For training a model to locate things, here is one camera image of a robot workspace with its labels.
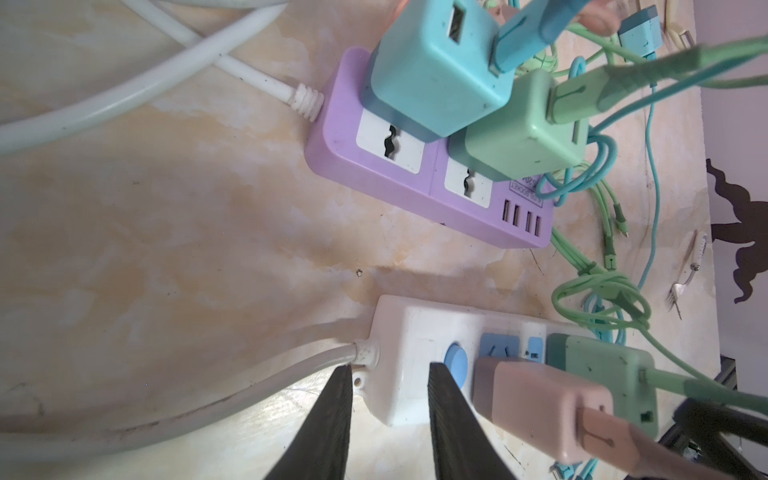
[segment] wall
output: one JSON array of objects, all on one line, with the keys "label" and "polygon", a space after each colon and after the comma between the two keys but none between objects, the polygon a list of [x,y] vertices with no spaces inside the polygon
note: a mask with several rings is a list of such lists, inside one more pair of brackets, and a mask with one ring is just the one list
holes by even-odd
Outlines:
[{"label": "wall", "polygon": [[[698,0],[694,7],[697,41],[715,44],[746,36],[765,35],[768,2],[764,0]],[[762,74],[768,71],[768,57],[763,56],[739,68],[729,76]],[[737,361],[739,389],[768,396],[768,135],[765,113],[768,110],[768,87],[734,91],[703,89],[701,103],[704,140],[712,167],[725,173],[726,182],[740,185],[749,192],[745,204],[744,190],[718,187],[715,176],[708,175],[710,215],[713,234],[745,243],[715,240],[714,264],[717,285],[717,318],[720,328],[720,351]],[[719,194],[741,197],[734,206]],[[742,223],[730,227],[717,224]],[[747,300],[734,280],[747,280],[756,273],[750,285],[753,293]],[[768,451],[755,444],[745,444],[744,452],[763,472],[768,472]]]}]

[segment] purple power strip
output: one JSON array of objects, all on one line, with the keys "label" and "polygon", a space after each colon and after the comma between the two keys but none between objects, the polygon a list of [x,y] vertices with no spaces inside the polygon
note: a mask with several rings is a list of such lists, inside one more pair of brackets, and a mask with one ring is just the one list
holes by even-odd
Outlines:
[{"label": "purple power strip", "polygon": [[426,144],[418,173],[360,148],[359,93],[370,52],[352,47],[325,88],[325,104],[306,142],[313,172],[500,248],[540,248],[552,232],[551,200],[535,196],[535,179],[495,182],[487,208],[445,188],[448,139]]}]

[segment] power strip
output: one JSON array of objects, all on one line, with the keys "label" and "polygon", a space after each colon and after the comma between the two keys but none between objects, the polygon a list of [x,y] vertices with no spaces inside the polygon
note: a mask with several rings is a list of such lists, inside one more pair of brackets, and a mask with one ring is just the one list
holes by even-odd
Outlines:
[{"label": "power strip", "polygon": [[[586,329],[513,313],[383,295],[373,316],[369,340],[379,347],[374,366],[353,373],[355,393],[385,425],[429,423],[429,363],[450,364],[456,348],[466,361],[465,378],[454,378],[470,402],[472,372],[480,356],[519,356],[543,362],[551,333],[589,336]],[[454,352],[446,361],[446,354]]]},{"label": "power strip", "polygon": [[316,174],[500,248],[549,244],[554,204],[537,179],[492,182],[450,158],[448,140],[425,144],[360,101],[370,52],[349,48],[324,91],[305,158]]}]

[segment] tabletop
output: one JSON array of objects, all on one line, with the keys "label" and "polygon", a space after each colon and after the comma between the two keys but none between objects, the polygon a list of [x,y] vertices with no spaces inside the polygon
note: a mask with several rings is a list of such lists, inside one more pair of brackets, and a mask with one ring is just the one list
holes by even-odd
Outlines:
[{"label": "tabletop", "polygon": [[[294,0],[233,56],[322,88],[342,53],[372,49],[390,0]],[[637,6],[624,5],[628,13]],[[693,2],[678,21],[694,31]],[[204,35],[243,15],[174,7]],[[87,98],[181,47],[117,0],[0,5],[0,121]],[[561,68],[597,47],[566,33]],[[667,47],[660,51],[665,55]],[[608,130],[607,179],[630,222],[619,270],[638,281],[654,184],[647,110]],[[206,68],[113,121],[0,161],[0,427],[60,432],[136,425],[219,399],[330,346],[367,337],[383,294],[563,320],[552,290],[576,272],[550,245],[500,250],[313,174],[310,123]],[[680,301],[664,306],[696,229],[709,228],[700,93],[659,103],[658,252],[644,295],[651,332],[708,375],[719,371],[710,251]],[[600,260],[598,209],[572,194],[555,225]],[[679,371],[636,332],[627,343]],[[150,448],[4,478],[260,478],[290,443],[328,372],[238,415]],[[660,428],[680,397],[659,396]],[[431,478],[427,425],[389,429],[354,402],[347,478]],[[519,478],[551,458],[482,421]],[[622,478],[601,464],[597,480]]]}]

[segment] cord strain relief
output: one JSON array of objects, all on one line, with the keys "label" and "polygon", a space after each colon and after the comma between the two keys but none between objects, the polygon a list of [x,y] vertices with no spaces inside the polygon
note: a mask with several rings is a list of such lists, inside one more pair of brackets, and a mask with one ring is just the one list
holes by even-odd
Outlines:
[{"label": "cord strain relief", "polygon": [[379,342],[374,339],[355,340],[357,347],[357,357],[353,361],[354,365],[364,365],[370,369],[376,367],[379,363]]},{"label": "cord strain relief", "polygon": [[326,96],[314,88],[299,83],[290,99],[290,107],[309,121],[315,121]]}]

